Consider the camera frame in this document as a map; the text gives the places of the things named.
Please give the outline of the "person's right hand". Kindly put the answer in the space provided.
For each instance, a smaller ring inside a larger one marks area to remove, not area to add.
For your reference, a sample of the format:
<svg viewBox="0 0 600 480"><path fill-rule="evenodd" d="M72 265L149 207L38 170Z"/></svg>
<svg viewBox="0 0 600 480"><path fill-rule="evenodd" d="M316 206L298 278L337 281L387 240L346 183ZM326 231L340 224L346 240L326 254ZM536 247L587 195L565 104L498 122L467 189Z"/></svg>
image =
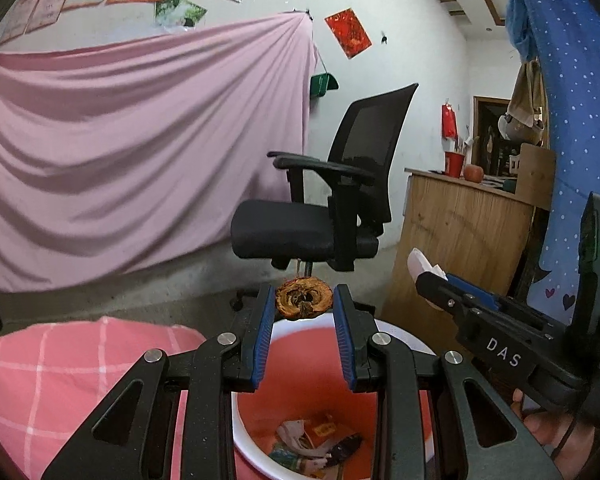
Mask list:
<svg viewBox="0 0 600 480"><path fill-rule="evenodd" d="M585 422L577 422L568 438L568 432L573 418L569 414L556 415L547 412L522 414L524 393L515 389L513 403L510 406L522 420L524 426L534 435L540 445L550 445L562 449L554 458L554 463L564 479L574 479L580 474L591 455L595 438L595 428Z"/></svg>

